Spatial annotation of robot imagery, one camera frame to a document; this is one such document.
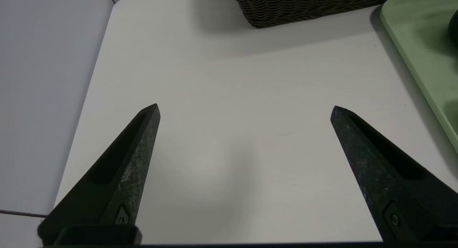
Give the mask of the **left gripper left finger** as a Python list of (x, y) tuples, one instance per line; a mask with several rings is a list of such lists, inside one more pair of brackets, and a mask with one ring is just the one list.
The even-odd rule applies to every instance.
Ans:
[(70, 226), (135, 224), (160, 118), (157, 104), (136, 114), (41, 222), (43, 242)]

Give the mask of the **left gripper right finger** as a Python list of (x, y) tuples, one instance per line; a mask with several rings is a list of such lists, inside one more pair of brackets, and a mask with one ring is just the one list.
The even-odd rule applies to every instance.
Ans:
[(331, 124), (385, 242), (456, 243), (458, 195), (354, 112)]

